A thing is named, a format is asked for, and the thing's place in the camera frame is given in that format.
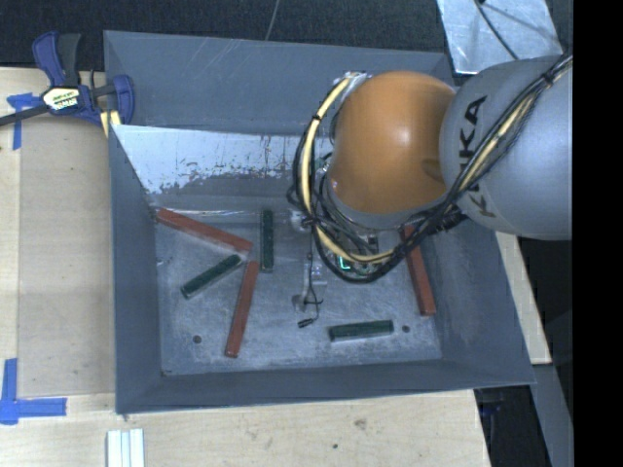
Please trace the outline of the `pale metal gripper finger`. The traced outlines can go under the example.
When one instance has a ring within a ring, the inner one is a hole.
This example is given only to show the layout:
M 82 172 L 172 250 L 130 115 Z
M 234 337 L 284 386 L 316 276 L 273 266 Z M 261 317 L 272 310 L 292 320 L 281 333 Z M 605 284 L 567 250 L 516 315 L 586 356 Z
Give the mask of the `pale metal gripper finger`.
M 311 300 L 318 305 L 324 301 L 325 291 L 328 285 L 326 268 L 323 265 L 311 267 Z
M 312 261 L 305 260 L 303 266 L 303 283 L 301 292 L 294 295 L 291 302 L 296 311 L 305 312 L 312 300 Z

